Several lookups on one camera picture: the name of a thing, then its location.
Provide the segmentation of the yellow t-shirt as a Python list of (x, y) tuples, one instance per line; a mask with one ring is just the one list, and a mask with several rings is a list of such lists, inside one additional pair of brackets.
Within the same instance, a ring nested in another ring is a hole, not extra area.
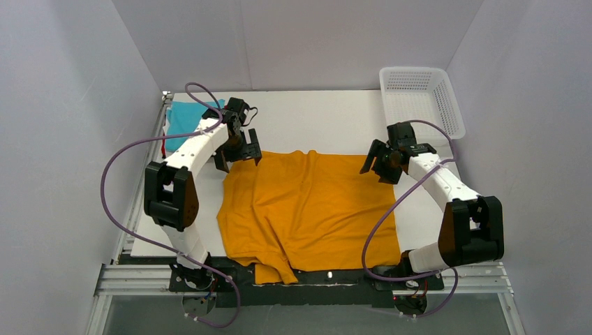
[(394, 189), (360, 174), (361, 155), (264, 152), (258, 165), (233, 163), (217, 221), (231, 260), (254, 265), (257, 284), (297, 282), (295, 272), (396, 265), (401, 251), (388, 209)]

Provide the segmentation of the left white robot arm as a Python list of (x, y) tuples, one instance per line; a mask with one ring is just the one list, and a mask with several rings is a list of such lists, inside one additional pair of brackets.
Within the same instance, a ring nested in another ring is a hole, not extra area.
[(257, 112), (240, 98), (230, 98), (219, 111), (208, 109), (197, 131), (176, 152), (145, 168), (144, 213), (167, 235), (178, 263), (199, 269), (210, 253), (200, 238), (195, 176), (212, 158), (217, 170), (229, 172), (229, 163), (252, 160), (259, 163), (262, 152), (249, 112)]

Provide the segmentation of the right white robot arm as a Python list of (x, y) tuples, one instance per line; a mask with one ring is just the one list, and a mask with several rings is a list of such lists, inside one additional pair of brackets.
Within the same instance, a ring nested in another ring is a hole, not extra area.
[(413, 191), (423, 188), (443, 212), (436, 242), (404, 251), (399, 263), (380, 273), (367, 266), (369, 244), (386, 217), (371, 230), (362, 249), (362, 267), (372, 278), (381, 281), (431, 276), (440, 270), (461, 265), (500, 260), (505, 252), (503, 206), (495, 196), (483, 196), (465, 185), (447, 168), (453, 158), (441, 159), (428, 143), (419, 143), (413, 121), (387, 127), (387, 142), (375, 139), (360, 170), (373, 171), (379, 181), (395, 185), (402, 174), (416, 183), (395, 205), (399, 206)]

